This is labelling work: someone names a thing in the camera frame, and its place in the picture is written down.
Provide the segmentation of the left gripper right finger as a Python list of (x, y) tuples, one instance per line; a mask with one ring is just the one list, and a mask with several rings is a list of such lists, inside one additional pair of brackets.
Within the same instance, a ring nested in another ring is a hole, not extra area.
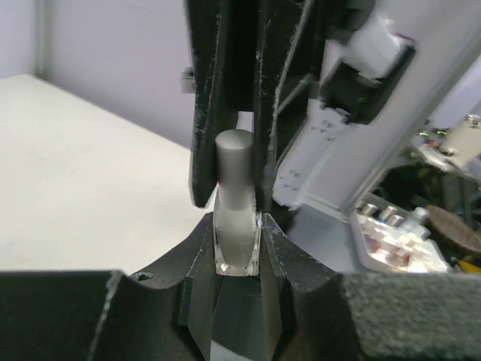
[(478, 360), (480, 279), (337, 273), (262, 217), (262, 305), (270, 360)]

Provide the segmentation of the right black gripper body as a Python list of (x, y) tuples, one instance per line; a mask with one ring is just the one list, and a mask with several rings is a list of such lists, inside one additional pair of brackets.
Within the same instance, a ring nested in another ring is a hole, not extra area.
[(308, 75), (318, 76), (325, 1), (187, 1), (195, 112), (271, 112)]

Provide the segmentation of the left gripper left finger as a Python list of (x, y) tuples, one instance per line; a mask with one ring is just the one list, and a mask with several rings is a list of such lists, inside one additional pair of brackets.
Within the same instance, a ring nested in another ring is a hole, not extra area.
[(4, 272), (3, 360), (208, 360), (212, 217), (132, 275)]

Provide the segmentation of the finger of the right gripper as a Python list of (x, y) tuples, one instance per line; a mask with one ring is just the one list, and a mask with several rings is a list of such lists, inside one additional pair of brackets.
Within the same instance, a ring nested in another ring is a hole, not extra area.
[(256, 207), (271, 209), (281, 162), (304, 125), (323, 61), (321, 1), (262, 1), (253, 87)]
[(226, 101), (230, 1), (187, 1), (195, 111), (190, 185), (196, 207), (205, 208), (217, 184), (216, 136), (234, 126), (237, 114)]

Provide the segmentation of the white nail polish cap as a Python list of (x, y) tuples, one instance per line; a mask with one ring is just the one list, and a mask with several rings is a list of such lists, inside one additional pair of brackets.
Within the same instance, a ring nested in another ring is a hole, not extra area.
[(215, 144), (221, 205), (231, 211), (252, 209), (253, 134), (243, 129), (226, 130), (217, 135)]

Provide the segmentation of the clear nail polish bottle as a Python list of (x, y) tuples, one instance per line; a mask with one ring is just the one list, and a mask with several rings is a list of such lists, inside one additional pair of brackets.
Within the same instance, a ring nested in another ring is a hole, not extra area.
[(255, 197), (247, 191), (237, 204), (217, 190), (213, 208), (213, 246), (216, 273), (228, 277), (259, 274), (262, 218)]

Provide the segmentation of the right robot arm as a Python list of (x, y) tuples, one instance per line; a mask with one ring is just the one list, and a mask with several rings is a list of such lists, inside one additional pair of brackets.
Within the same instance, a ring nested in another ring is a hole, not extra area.
[(393, 32), (379, 1), (187, 1), (195, 93), (190, 189), (207, 204), (219, 162), (216, 136), (253, 114), (256, 207), (273, 201), (277, 169), (307, 115), (313, 89), (322, 108), (367, 125), (384, 108), (416, 54)]

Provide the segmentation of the white tray of bottles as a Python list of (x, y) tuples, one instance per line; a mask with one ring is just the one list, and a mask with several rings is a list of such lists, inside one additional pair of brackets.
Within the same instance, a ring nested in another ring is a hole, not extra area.
[(401, 213), (388, 205), (360, 202), (349, 221), (360, 263), (376, 272), (449, 272), (451, 266), (425, 227), (429, 212), (417, 207)]

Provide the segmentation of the background robot rig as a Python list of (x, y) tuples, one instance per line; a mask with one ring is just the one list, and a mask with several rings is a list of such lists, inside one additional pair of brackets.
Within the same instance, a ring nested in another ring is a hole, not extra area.
[(480, 186), (480, 116), (466, 114), (451, 128), (418, 131), (409, 146), (412, 157)]

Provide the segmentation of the right aluminium frame post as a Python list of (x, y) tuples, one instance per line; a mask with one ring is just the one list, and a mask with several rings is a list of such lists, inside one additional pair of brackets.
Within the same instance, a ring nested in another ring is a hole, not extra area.
[(357, 201), (374, 185), (389, 160), (443, 101), (480, 54), (480, 2), (454, 3), (453, 18), (439, 26), (431, 43), (425, 42), (420, 59), (401, 84), (385, 112), (383, 130), (364, 137), (348, 164), (351, 173), (345, 199), (339, 204), (349, 215)]

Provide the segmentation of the aluminium frame post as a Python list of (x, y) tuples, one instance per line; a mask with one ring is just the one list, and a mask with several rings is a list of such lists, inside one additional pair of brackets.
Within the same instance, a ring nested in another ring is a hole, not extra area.
[(53, 56), (52, 0), (35, 1), (35, 76), (49, 79), (50, 61)]
[(385, 112), (383, 130), (364, 137), (348, 164), (351, 173), (345, 199), (339, 204), (349, 215), (357, 201), (374, 185), (389, 160), (443, 101), (480, 54), (480, 2), (454, 3), (453, 18), (439, 26), (431, 43), (425, 42), (420, 59), (401, 84)]

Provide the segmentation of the left aluminium frame post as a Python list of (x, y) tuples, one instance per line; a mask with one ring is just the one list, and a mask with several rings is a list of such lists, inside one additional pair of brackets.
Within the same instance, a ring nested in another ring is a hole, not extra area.
[(49, 79), (50, 61), (53, 56), (52, 0), (35, 1), (35, 76)]

